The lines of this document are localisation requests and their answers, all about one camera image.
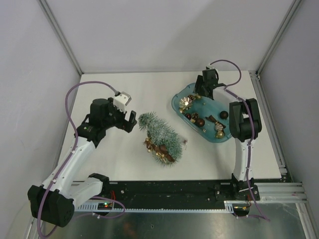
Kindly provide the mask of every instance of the artificial christmas tree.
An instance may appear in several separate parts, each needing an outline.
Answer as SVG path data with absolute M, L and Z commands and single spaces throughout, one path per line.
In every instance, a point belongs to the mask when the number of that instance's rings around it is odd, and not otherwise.
M 173 165 L 180 160 L 183 142 L 165 120 L 154 112 L 145 113 L 139 117 L 139 126 L 141 131 L 147 132 L 144 144 L 156 161 Z

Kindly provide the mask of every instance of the white table surface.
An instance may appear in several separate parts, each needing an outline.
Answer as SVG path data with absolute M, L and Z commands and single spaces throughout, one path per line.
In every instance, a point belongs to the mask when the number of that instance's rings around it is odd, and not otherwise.
M 245 98 L 256 98 L 249 73 L 242 73 L 241 82 L 229 89 Z M 103 81 L 132 96 L 127 108 L 127 118 L 131 110 L 137 112 L 137 118 L 140 114 L 155 111 L 161 118 L 166 119 L 177 133 L 186 138 L 188 143 L 180 162 L 173 167 L 164 167 L 147 152 L 143 145 L 146 133 L 140 132 L 138 125 L 131 133 L 112 128 L 79 170 L 75 180 L 85 180 L 91 173 L 103 174 L 112 181 L 230 179 L 235 166 L 234 139 L 224 143 L 206 141 L 183 122 L 171 107 L 172 97 L 186 85 L 195 82 L 198 74 L 201 72 L 84 74 L 81 82 Z M 238 75 L 236 71 L 221 71 L 219 82 L 235 82 Z M 94 99 L 108 97 L 114 97 L 113 92 L 103 85 L 80 86 L 72 111 L 75 125 L 81 124 Z M 254 178 L 280 178 L 263 117 L 262 125 L 263 129 L 253 151 Z M 73 134 L 69 124 L 61 157 L 71 146 Z

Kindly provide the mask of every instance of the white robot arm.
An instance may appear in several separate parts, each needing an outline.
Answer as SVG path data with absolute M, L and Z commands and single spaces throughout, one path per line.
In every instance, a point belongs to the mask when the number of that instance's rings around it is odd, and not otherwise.
M 134 111 L 131 112 L 130 119 L 125 120 L 126 106 L 130 101 L 131 96 L 122 92 L 114 99 L 95 99 L 92 102 L 90 114 L 86 115 L 77 128 L 76 148 L 73 151 L 73 146 L 69 148 L 66 156 L 40 187 L 33 185 L 28 191 L 31 212 L 35 218 L 42 209 L 43 221 L 64 227 L 71 220 L 75 208 L 102 192 L 103 183 L 108 182 L 109 178 L 100 174 L 91 174 L 84 182 L 72 187 L 72 190 L 71 184 L 83 163 L 105 137 L 106 130 L 115 126 L 131 132 L 137 124 Z M 46 199 L 41 208 L 43 197 Z
M 194 91 L 201 96 L 219 101 L 229 108 L 230 133 L 235 138 L 236 143 L 236 162 L 232 181 L 238 189 L 237 192 L 245 191 L 248 189 L 247 179 L 250 180 L 251 187 L 254 185 L 251 159 L 254 143 L 262 129 L 259 108 L 256 99 L 241 98 L 227 90 L 225 84 L 219 84 L 218 80 L 218 71 L 214 68 L 206 68 L 203 71 L 203 76 L 197 77 Z M 245 105 L 248 106 L 252 117 L 253 130 L 249 118 L 244 117 L 248 114 Z M 247 165 L 249 165 L 248 177 L 246 174 Z

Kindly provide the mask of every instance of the white wall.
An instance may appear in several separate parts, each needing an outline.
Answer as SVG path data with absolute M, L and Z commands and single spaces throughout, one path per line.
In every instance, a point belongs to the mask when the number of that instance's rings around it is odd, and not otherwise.
M 262 73 L 289 169 L 319 224 L 319 1 L 306 0 Z
M 79 76 L 36 0 L 1 1 L 0 29 L 0 238 L 4 238 L 27 202 L 30 186 L 39 185 L 52 170 L 66 125 L 64 96 Z M 23 234 L 23 226 L 13 231 Z
M 48 3 L 88 73 L 197 71 L 217 59 L 256 70 L 292 0 Z

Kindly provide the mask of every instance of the blue plastic tray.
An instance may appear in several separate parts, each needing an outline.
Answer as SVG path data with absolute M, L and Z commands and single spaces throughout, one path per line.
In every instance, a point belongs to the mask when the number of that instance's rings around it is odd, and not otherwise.
M 229 118 L 228 119 L 221 119 L 219 117 L 219 113 L 221 111 L 227 111 L 228 109 L 220 102 L 213 101 L 207 97 L 202 97 L 201 99 L 197 99 L 193 101 L 192 107 L 185 111 L 184 113 L 194 113 L 197 112 L 199 117 L 205 120 L 205 125 L 203 127 L 197 127 L 195 124 L 193 124 L 188 118 L 186 118 L 181 112 L 179 112 L 179 101 L 183 97 L 187 97 L 188 95 L 194 95 L 193 90 L 195 87 L 195 83 L 189 84 L 185 87 L 184 90 L 176 94 L 172 101 L 171 106 L 173 107 L 174 111 L 178 114 L 179 117 L 183 121 L 185 121 L 190 127 L 192 127 L 194 130 L 196 130 L 201 136 L 203 136 L 206 140 L 212 143 L 223 143 L 231 138 L 231 134 L 229 131 Z M 218 139 L 215 138 L 216 130 L 215 130 L 215 123 L 208 121 L 205 117 L 209 117 L 212 115 L 216 120 L 221 122 L 226 126 L 224 129 L 225 137 Z

